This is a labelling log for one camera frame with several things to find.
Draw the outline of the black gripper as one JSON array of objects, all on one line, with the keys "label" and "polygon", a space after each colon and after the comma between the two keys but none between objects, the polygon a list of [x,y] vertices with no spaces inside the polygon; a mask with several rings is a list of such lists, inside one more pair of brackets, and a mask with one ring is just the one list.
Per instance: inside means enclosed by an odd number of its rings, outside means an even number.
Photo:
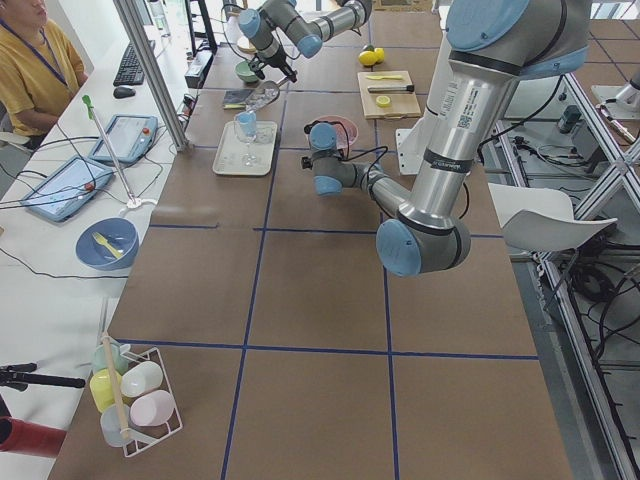
[{"label": "black gripper", "polygon": [[297,72],[289,65],[283,47],[278,47],[273,51],[256,50],[254,57],[249,62],[250,70],[258,79],[263,79],[263,69],[266,66],[280,70],[291,83],[297,81]]},{"label": "black gripper", "polygon": [[303,169],[312,170],[314,165],[314,158],[312,156],[303,156],[301,158],[301,167]]}]

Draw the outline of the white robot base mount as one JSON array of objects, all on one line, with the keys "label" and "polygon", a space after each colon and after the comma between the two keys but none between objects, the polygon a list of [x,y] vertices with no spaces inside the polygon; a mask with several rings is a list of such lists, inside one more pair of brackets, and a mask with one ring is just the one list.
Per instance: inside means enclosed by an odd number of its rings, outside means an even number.
[{"label": "white robot base mount", "polygon": [[451,46],[446,39],[444,23],[440,17],[438,5],[438,1],[433,1],[431,12],[438,20],[441,43],[424,114],[411,129],[396,130],[396,150],[399,170],[402,175],[414,175],[419,172],[424,152],[433,136],[437,120],[440,117],[441,105],[447,86],[453,78],[453,73],[448,62]]}]

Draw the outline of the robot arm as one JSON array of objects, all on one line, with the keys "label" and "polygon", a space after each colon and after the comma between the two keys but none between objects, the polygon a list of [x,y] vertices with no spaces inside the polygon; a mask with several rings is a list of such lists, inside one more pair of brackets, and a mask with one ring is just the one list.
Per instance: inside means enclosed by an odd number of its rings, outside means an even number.
[{"label": "robot arm", "polygon": [[371,1],[340,1],[337,10],[310,21],[296,10],[295,1],[266,1],[258,9],[245,9],[238,16],[242,34],[255,47],[249,61],[251,71],[264,80],[266,66],[280,70],[286,79],[297,81],[297,73],[288,63],[284,47],[275,31],[279,29],[309,59],[336,35],[357,30],[366,24],[372,13]]},{"label": "robot arm", "polygon": [[400,276],[443,271],[467,257],[467,227],[452,212],[480,144],[509,105],[522,80],[559,76],[586,60],[588,1],[455,1],[446,19],[450,70],[418,175],[406,189],[372,164],[342,161],[336,132],[311,126],[310,155],[318,195],[355,187],[384,210],[376,233],[384,267]]}]

